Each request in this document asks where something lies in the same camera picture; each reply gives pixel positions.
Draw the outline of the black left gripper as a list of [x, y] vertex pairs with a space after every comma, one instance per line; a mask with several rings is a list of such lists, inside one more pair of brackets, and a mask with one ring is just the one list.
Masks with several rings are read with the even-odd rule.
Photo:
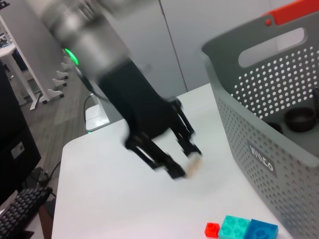
[[162, 98], [133, 61], [103, 73], [98, 86], [129, 126], [125, 148], [153, 170], [162, 167], [172, 179], [185, 177], [183, 168], [152, 141], [170, 128], [187, 157], [202, 155], [190, 141], [195, 131], [182, 109]]

